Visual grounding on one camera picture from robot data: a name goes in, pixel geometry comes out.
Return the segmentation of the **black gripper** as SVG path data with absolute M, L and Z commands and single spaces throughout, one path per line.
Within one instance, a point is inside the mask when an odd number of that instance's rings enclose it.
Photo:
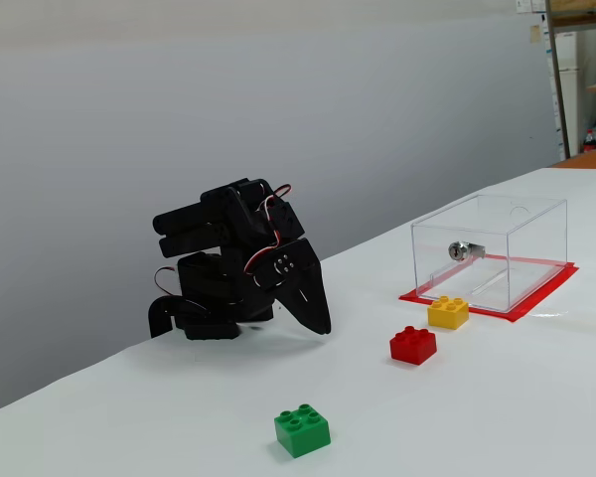
M 251 267 L 251 293 L 276 294 L 305 328 L 319 335 L 331 333 L 320 260 L 307 239 L 291 241 L 256 259 Z

